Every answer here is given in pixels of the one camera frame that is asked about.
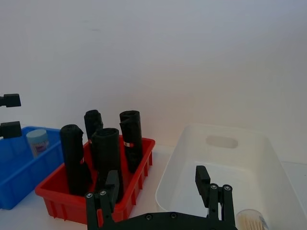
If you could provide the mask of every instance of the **white wall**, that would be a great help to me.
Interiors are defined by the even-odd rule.
[[[175,145],[191,122],[267,134],[307,163],[307,1],[1,0],[0,121],[84,129],[141,112],[143,136]]]

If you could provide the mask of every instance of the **jar lid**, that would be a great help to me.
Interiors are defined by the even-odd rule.
[[[30,144],[37,144],[48,140],[47,131],[44,129],[36,129],[27,133],[27,139]]]

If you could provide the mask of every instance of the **white table surface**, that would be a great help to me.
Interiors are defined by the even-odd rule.
[[[156,146],[153,150],[153,167],[150,168],[143,190],[130,217],[156,212],[155,191],[174,147]],[[295,192],[307,213],[307,165],[283,162]],[[1,230],[86,230],[86,225],[49,216],[43,198],[31,192],[12,210],[0,210]]]

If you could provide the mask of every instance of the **black cylinder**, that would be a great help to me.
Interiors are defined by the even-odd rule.
[[[102,123],[101,114],[97,110],[87,111],[84,116],[84,122],[87,139],[90,144],[93,167],[97,170],[97,153],[92,145],[92,136],[96,130],[102,129],[104,126]]]
[[[82,135],[82,130],[76,125],[64,126],[60,131],[69,192],[78,196],[84,196],[92,182],[91,172],[83,162]]]
[[[140,112],[134,110],[125,111],[119,117],[128,169],[131,173],[134,173],[143,158]]]
[[[116,128],[103,128],[97,130],[92,136],[92,144],[97,153],[98,178],[95,189],[104,188],[110,170],[117,170],[119,176],[119,202],[124,194],[123,177],[120,164],[119,131]]]

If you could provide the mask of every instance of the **plastic storage bin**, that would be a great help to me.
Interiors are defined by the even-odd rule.
[[[124,152],[124,143],[122,136],[120,141],[121,169],[124,182],[123,199],[115,205],[113,219],[121,221],[127,219],[132,211],[133,205],[136,205],[136,198],[142,189],[145,177],[148,175],[149,167],[152,165],[152,150],[155,141],[143,138],[143,159],[135,173],[128,171],[127,161]],[[91,170],[93,181],[96,181],[97,172],[94,170],[91,160],[90,147],[88,143],[84,145],[84,160],[88,163]],[[49,215],[54,218],[71,220],[74,222],[86,224],[86,205],[85,198],[82,196],[70,195],[67,186],[67,177],[65,166],[62,164],[48,178],[35,188],[37,195],[44,198]],[[99,224],[102,224],[102,216],[99,216]]]
[[[196,165],[207,168],[212,183],[233,187],[235,214],[255,209],[263,214],[269,229],[306,229],[305,213],[263,135],[228,127],[187,126],[156,191],[161,211],[207,215],[195,184]]]
[[[33,158],[26,134],[45,129],[50,145]],[[19,138],[0,140],[0,208],[12,209],[43,179],[63,163],[59,130],[44,127],[25,127]]]

